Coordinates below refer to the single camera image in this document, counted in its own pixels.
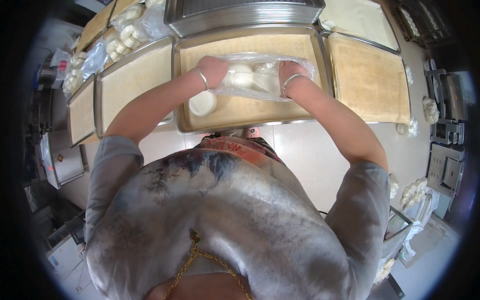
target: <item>woman's arm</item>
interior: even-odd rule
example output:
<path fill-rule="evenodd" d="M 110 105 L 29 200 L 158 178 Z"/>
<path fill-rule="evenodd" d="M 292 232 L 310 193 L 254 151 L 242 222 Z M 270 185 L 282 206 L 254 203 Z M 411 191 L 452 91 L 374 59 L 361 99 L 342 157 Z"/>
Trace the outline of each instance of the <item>woman's arm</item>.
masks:
<path fill-rule="evenodd" d="M 205 56 L 198 62 L 197 68 L 204 73 L 208 87 L 216 88 L 227 74 L 228 63 Z M 138 145 L 166 115 L 204 90 L 205 83 L 198 70 L 190 70 L 132 100 L 113 119 L 105 136 L 122 135 Z"/>
<path fill-rule="evenodd" d="M 280 85 L 295 73 L 306 74 L 306 71 L 296 62 L 281 62 Z M 356 113 L 325 93 L 306 76 L 297 76 L 288 82 L 285 93 L 325 128 L 350 164 L 367 160 L 388 171 L 382 145 Z"/>

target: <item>white cloth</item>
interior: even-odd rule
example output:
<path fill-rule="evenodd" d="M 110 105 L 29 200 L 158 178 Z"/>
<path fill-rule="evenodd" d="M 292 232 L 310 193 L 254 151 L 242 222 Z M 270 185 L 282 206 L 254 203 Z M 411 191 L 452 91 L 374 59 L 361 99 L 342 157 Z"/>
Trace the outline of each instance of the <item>white cloth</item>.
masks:
<path fill-rule="evenodd" d="M 319 16 L 332 31 L 352 34 L 397 50 L 395 33 L 380 4 L 370 0 L 325 0 Z"/>

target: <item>stack of metal trays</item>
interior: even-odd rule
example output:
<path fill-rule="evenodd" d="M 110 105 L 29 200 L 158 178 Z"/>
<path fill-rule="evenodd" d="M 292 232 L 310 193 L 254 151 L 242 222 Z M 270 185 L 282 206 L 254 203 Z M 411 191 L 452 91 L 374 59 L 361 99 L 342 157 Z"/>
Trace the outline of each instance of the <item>stack of metal trays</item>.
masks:
<path fill-rule="evenodd" d="M 180 37 L 231 25 L 313 24 L 324 0 L 168 0 L 164 23 Z"/>

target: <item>red label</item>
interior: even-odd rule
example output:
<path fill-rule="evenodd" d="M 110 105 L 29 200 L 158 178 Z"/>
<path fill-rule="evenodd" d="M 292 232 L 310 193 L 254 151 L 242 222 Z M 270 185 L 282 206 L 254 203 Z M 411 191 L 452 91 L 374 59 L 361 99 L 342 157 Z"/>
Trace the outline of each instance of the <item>red label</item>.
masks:
<path fill-rule="evenodd" d="M 67 68 L 67 61 L 66 60 L 61 60 L 59 62 L 59 70 L 60 71 L 65 71 L 66 68 Z"/>

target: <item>white tile floor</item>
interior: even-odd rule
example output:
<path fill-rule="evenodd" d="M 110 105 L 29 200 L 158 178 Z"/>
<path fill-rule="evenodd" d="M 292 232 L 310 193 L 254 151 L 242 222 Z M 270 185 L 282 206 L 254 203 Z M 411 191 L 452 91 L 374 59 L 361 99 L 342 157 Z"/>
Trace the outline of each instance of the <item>white tile floor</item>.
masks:
<path fill-rule="evenodd" d="M 430 126 L 425 121 L 422 108 L 422 99 L 428 95 L 423 75 L 423 61 L 426 59 L 424 50 L 403 40 L 398 25 L 391 15 L 389 18 L 398 37 L 404 62 L 413 73 L 414 84 L 410 86 L 411 109 L 412 115 L 418 120 L 420 131 L 417 137 L 406 138 L 396 132 L 395 124 L 370 125 L 387 153 L 390 172 L 398 178 L 400 191 L 391 204 L 399 208 L 399 194 L 403 188 L 426 173 Z M 328 212 L 349 165 L 325 129 L 317 122 L 308 122 L 262 127 L 260 132 L 298 177 L 317 209 Z M 140 143 L 140 149 L 147 164 L 173 152 L 192 148 L 200 140 L 199 135 L 181 136 L 175 131 L 155 132 Z M 86 145 L 90 166 L 93 165 L 97 147 L 98 143 Z M 66 184 L 60 189 L 61 195 L 85 208 L 89 178 L 87 172 L 83 178 Z"/>

